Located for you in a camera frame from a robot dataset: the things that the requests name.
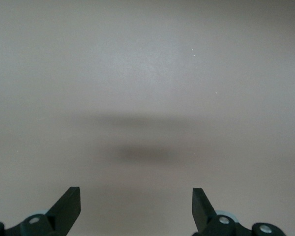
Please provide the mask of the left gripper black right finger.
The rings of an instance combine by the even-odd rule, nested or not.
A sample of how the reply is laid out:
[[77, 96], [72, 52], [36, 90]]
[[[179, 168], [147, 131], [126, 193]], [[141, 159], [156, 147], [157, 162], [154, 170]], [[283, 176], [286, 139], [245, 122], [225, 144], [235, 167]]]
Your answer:
[[192, 215], [197, 228], [195, 236], [283, 236], [275, 225], [258, 222], [251, 229], [225, 213], [217, 213], [201, 188], [192, 191]]

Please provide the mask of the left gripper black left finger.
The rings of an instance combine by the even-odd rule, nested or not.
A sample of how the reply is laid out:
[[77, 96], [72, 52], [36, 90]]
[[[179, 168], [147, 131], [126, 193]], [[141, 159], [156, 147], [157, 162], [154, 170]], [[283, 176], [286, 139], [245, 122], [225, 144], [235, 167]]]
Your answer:
[[80, 213], [80, 188], [69, 187], [45, 214], [29, 216], [9, 229], [0, 222], [0, 236], [66, 236]]

